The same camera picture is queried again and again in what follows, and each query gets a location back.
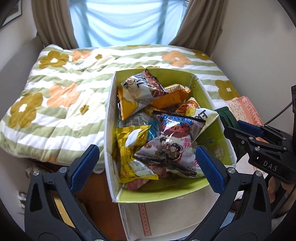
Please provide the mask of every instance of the curtain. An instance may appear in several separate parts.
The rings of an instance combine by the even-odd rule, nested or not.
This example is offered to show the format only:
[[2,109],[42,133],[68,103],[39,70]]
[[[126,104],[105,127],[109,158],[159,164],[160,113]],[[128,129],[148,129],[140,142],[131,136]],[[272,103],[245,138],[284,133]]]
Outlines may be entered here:
[[45,46],[78,48],[67,0],[32,0],[32,12],[37,34]]
[[167,45],[186,12],[184,0],[69,0],[80,48]]
[[228,0],[190,0],[177,36],[170,45],[211,55],[222,33]]

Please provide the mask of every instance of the box of snacks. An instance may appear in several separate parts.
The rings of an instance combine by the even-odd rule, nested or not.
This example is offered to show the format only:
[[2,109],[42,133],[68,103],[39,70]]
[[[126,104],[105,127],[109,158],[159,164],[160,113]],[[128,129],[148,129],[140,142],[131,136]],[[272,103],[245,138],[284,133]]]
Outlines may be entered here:
[[161,68],[117,71],[104,141],[113,202],[161,201],[207,186],[195,159],[198,145],[234,166],[233,149],[213,107],[194,74]]

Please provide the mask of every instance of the blue gripper pad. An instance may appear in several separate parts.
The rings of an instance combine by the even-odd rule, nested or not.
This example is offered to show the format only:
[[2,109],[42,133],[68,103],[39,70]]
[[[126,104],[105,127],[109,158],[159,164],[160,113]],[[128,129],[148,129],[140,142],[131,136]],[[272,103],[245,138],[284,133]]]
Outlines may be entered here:
[[213,191],[222,194],[228,181],[226,167],[205,146],[196,148],[195,158]]
[[67,179],[70,181],[70,190],[80,192],[89,178],[100,157],[100,150],[96,145],[89,148],[69,166]]
[[263,132],[258,126],[252,125],[250,123],[244,122],[242,120],[238,120],[237,123],[243,132],[246,132],[255,137],[262,137]]

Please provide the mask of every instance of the brown curtain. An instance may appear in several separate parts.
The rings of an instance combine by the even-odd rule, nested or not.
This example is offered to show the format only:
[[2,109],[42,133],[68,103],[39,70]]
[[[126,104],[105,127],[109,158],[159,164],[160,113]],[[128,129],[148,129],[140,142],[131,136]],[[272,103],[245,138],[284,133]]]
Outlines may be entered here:
[[70,17],[68,0],[32,0],[37,34],[45,46],[78,48]]
[[177,36],[170,45],[211,55],[222,33],[228,0],[190,0]]

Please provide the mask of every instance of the picture frame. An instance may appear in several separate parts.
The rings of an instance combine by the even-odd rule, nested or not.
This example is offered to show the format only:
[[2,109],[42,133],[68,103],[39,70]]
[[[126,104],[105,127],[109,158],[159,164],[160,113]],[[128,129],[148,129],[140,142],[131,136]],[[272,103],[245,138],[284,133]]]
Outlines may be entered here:
[[22,0],[20,0],[14,8],[9,12],[6,20],[4,21],[3,26],[11,22],[12,20],[16,19],[17,17],[22,15]]

